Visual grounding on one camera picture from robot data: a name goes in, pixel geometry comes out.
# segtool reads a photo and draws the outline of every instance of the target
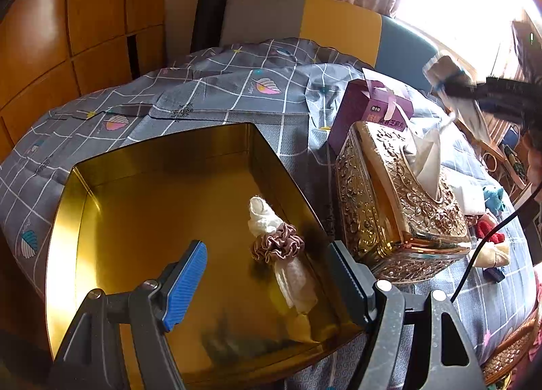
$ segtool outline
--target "blue plush toy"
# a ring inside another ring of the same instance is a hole
[[[486,185],[483,188],[483,198],[486,201],[486,208],[495,216],[500,216],[501,212],[505,210],[505,206],[502,203],[504,191],[504,188],[497,188],[492,185]]]

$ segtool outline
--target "rolled black mat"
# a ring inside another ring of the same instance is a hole
[[[227,0],[198,0],[190,52],[218,46]]]

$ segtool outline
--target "ornate gold tissue box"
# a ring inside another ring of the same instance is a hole
[[[378,279],[427,280],[471,249],[464,216],[440,174],[437,199],[418,184],[389,127],[358,121],[337,158],[346,246]]]

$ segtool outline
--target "black cable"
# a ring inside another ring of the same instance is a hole
[[[476,261],[476,257],[478,257],[478,254],[482,250],[482,247],[486,244],[486,242],[491,239],[491,236],[494,235],[498,230],[503,228],[504,226],[508,225],[512,220],[514,220],[521,209],[523,209],[530,201],[532,201],[538,194],[538,192],[542,189],[542,182],[538,184],[538,187],[535,191],[532,192],[532,194],[529,196],[529,198],[511,215],[509,215],[505,220],[503,220],[501,223],[499,223],[497,226],[495,226],[494,229],[492,229],[489,233],[487,233],[486,237],[482,239],[482,241],[478,244],[478,247],[474,250],[473,256],[471,257],[471,261],[467,265],[467,269],[465,269],[465,273],[463,274],[463,278],[459,282],[459,285],[457,286],[454,294],[452,295],[452,298],[450,301],[453,303],[457,296],[459,295],[459,291],[461,291],[461,288],[465,284],[465,281],[467,281],[467,277],[469,276],[469,273],[471,272],[474,262]]]

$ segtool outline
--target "gray plaid bedding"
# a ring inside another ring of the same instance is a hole
[[[338,218],[334,156],[328,130],[348,81],[362,78],[358,59],[309,40],[211,48],[131,83],[94,92],[43,115],[0,168],[0,222],[23,272],[43,294],[51,225],[70,169],[77,162],[143,139],[199,127],[255,123],[312,204],[330,236]],[[412,90],[413,122],[429,127],[442,110]],[[442,164],[480,185],[496,182],[461,133],[451,126],[442,141]],[[513,211],[506,198],[505,216]],[[487,282],[473,270],[456,301],[476,354],[484,361],[535,303],[535,277],[519,222],[505,229],[512,263],[506,279]],[[451,294],[466,260],[417,293]],[[411,332],[405,331],[392,385],[402,386]],[[345,388],[364,345],[360,336],[285,381],[285,388]]]

